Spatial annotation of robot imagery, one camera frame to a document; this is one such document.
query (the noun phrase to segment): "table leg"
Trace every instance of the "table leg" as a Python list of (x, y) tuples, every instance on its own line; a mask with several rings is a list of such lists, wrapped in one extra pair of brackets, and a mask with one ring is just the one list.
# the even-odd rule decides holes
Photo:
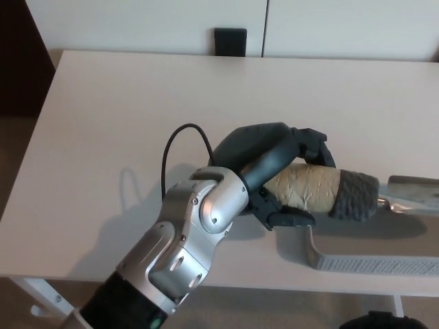
[(404, 317), (403, 301), (401, 295), (393, 295), (394, 315), (396, 317)]
[(44, 306), (41, 308), (33, 305), (31, 314), (37, 317), (66, 317), (73, 311), (73, 306), (46, 280), (35, 278), (11, 278), (11, 280)]

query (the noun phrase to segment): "white table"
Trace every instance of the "white table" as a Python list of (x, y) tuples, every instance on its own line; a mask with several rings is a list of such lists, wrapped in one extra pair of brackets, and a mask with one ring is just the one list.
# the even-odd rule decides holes
[[(383, 182), (437, 178), (438, 91), (437, 64), (66, 51), (0, 222), (0, 275), (69, 312), (38, 278), (102, 281), (113, 271), (156, 220), (163, 148), (186, 122), (213, 146), (242, 125), (312, 127), (328, 134), (339, 168)], [(183, 132), (168, 186), (206, 162), (201, 138)], [(301, 232), (286, 230), (236, 220), (204, 285), (439, 295), (439, 278), (315, 271)]]

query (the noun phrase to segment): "cylindrical object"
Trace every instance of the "cylindrical object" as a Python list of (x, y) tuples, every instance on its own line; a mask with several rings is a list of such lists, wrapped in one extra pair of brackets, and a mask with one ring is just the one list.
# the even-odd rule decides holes
[(265, 187), (283, 205), (363, 221), (377, 209), (379, 181), (363, 173), (291, 163)]
[(167, 314), (114, 272), (80, 311), (93, 329), (157, 329)]

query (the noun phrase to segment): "beige wrapped cylinder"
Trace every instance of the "beige wrapped cylinder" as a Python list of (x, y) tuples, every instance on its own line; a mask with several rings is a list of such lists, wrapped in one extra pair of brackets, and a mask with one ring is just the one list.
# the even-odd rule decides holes
[(292, 162), (265, 187), (283, 205), (328, 213), (334, 205), (339, 184), (340, 171), (335, 168)]

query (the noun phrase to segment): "black object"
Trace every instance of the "black object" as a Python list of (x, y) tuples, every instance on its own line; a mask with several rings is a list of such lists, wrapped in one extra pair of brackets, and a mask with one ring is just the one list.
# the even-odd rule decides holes
[(157, 329), (167, 314), (114, 272), (80, 311), (93, 329)]
[(165, 198), (165, 194), (166, 194), (166, 161), (167, 161), (167, 155), (169, 153), (169, 149), (171, 148), (172, 142), (174, 141), (175, 137), (177, 137), (177, 135), (182, 130), (184, 130), (186, 128), (194, 128), (195, 130), (197, 130), (200, 133), (201, 137), (203, 138), (204, 144), (206, 145), (207, 153), (209, 153), (210, 162), (212, 163), (212, 166), (215, 166), (215, 161), (213, 159), (211, 143), (209, 142), (209, 139), (207, 138), (206, 133), (204, 132), (204, 130), (201, 129), (201, 127), (199, 125), (196, 125), (195, 123), (186, 123), (184, 125), (181, 125), (177, 129), (175, 129), (174, 132), (172, 133), (172, 135), (169, 137), (169, 139), (168, 139), (168, 141), (166, 143), (165, 150), (163, 151), (161, 179), (160, 179), (160, 181), (161, 181), (161, 190), (162, 190), (162, 201)]
[(25, 0), (0, 1), (0, 114), (38, 117), (55, 75)]
[(247, 30), (215, 28), (215, 56), (246, 57)]
[(311, 214), (282, 206), (263, 185), (295, 158), (335, 167), (326, 140), (325, 134), (284, 123), (250, 125), (231, 132), (213, 151), (213, 157), (215, 165), (231, 169), (243, 180), (250, 198), (246, 212), (252, 212), (268, 230), (273, 226), (310, 226), (315, 223)]
[(409, 317), (395, 317), (391, 312), (370, 311), (358, 319), (340, 326), (340, 329), (428, 329), (424, 324)]
[(378, 178), (340, 170), (340, 183), (329, 216), (345, 221), (365, 221), (378, 208)]

